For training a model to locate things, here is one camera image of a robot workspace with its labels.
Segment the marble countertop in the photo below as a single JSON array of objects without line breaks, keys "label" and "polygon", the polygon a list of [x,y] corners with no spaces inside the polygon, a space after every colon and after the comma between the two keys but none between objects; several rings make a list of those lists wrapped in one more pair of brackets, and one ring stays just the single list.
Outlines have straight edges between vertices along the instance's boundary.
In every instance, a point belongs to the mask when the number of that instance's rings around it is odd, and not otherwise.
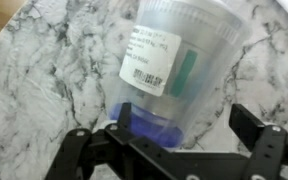
[{"label": "marble countertop", "polygon": [[[137,0],[30,0],[3,29],[1,180],[43,178],[69,130],[95,130],[105,120],[109,79],[121,67],[137,7]],[[232,8],[253,36],[184,149],[246,153],[227,125],[232,103],[288,130],[288,14],[275,0],[240,0]],[[105,167],[97,177],[116,179]]]}]

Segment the barcode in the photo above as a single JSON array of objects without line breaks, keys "label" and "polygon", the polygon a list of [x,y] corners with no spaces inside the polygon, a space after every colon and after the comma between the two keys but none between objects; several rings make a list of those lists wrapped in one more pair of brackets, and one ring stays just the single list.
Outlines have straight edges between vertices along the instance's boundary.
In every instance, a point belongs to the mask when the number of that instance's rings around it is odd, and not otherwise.
[{"label": "barcode", "polygon": [[161,78],[145,73],[139,69],[135,69],[133,77],[154,87],[159,87],[163,81]]}]

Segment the label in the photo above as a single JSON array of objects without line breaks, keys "label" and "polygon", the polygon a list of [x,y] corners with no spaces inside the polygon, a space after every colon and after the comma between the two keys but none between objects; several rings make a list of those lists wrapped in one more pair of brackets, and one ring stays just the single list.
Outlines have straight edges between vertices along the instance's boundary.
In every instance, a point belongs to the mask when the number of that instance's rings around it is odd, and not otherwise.
[{"label": "label", "polygon": [[120,77],[142,91],[161,96],[181,40],[175,34],[135,26]]}]

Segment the translucent container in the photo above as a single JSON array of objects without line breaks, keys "label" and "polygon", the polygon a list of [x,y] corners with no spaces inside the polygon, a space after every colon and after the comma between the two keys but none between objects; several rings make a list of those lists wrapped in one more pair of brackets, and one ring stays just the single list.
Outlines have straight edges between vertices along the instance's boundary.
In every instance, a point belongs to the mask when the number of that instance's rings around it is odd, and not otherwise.
[{"label": "translucent container", "polygon": [[142,0],[135,27],[179,36],[180,45],[174,62],[165,60],[170,73],[161,84],[161,95],[116,82],[108,114],[117,119],[121,104],[130,102],[132,132],[162,147],[176,148],[190,124],[198,120],[195,115],[210,98],[232,56],[249,37],[249,28],[225,4],[212,0]]}]

